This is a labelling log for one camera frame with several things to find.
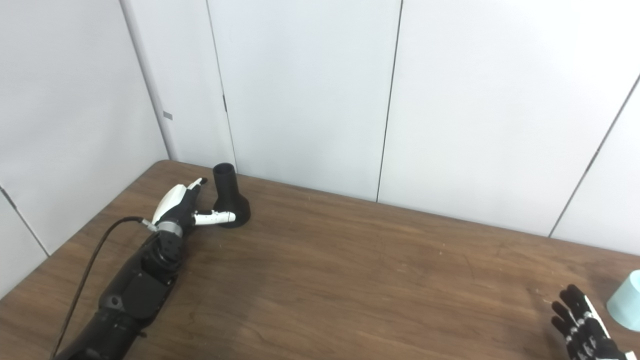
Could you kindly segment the white and black right hand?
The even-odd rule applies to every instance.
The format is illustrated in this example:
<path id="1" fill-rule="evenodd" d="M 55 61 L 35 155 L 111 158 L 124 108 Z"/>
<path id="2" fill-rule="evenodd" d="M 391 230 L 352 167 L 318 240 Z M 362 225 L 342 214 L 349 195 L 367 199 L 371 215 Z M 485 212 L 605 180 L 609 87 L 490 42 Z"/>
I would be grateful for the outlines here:
<path id="1" fill-rule="evenodd" d="M 622 351 L 610 336 L 589 297 L 574 284 L 551 303 L 551 325 L 562 335 L 570 360 L 637 360 L 634 351 Z"/>

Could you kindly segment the white and black left hand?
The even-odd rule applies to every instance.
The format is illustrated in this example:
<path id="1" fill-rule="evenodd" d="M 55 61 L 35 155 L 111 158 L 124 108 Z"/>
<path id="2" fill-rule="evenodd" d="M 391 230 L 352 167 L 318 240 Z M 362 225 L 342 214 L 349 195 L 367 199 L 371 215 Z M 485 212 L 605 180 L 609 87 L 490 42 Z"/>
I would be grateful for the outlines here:
<path id="1" fill-rule="evenodd" d="M 236 214 L 230 211 L 196 210 L 202 185 L 207 178 L 197 178 L 189 186 L 177 184 L 161 199 L 156 207 L 151 223 L 152 231 L 167 231 L 178 237 L 192 227 L 228 224 L 236 220 Z"/>

